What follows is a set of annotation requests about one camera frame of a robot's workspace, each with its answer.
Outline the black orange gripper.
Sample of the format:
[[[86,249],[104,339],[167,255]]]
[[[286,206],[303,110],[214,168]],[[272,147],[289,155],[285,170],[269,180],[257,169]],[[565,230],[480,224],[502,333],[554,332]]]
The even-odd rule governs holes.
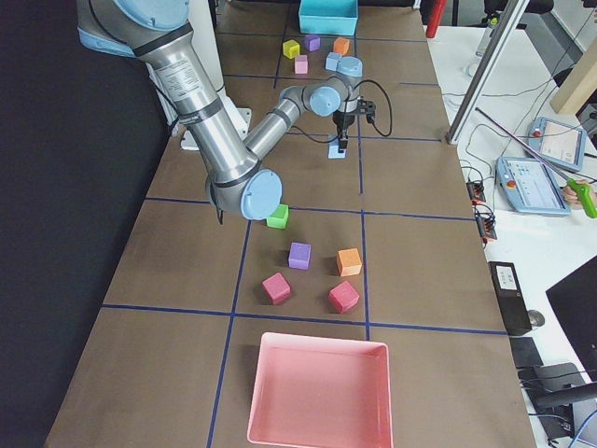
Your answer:
[[[354,103],[354,109],[349,110],[348,104],[343,104],[333,113],[333,122],[337,127],[339,153],[344,154],[348,147],[348,130],[354,124],[355,118],[365,116],[367,123],[375,123],[376,105],[372,101],[359,99]]]

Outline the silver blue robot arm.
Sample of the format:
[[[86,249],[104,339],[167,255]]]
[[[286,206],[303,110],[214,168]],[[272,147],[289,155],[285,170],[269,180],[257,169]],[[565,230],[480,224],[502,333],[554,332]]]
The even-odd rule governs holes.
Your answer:
[[[271,216],[280,204],[280,177],[262,162],[305,112],[332,117],[340,147],[357,116],[374,120],[374,104],[360,96],[362,63],[340,59],[336,73],[307,86],[291,86],[246,136],[236,131],[222,98],[192,46],[199,25],[188,1],[79,1],[78,31],[88,49],[130,57],[155,71],[180,122],[199,146],[207,170],[206,193],[219,212],[249,220]]]

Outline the person's hand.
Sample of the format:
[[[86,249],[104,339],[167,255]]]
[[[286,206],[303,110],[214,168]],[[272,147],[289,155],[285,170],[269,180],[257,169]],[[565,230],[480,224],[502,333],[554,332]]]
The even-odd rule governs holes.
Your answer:
[[[577,184],[589,185],[589,181],[584,180],[584,179],[578,179],[577,180]],[[589,186],[589,190],[590,190],[591,200],[594,202],[594,200],[595,200],[595,193],[594,193],[593,189],[590,186]],[[571,208],[575,208],[575,209],[582,208],[581,201],[578,199],[576,192],[573,191],[570,188],[570,186],[566,185],[563,188],[562,195],[563,195],[564,199],[569,203],[569,205],[570,205]]]

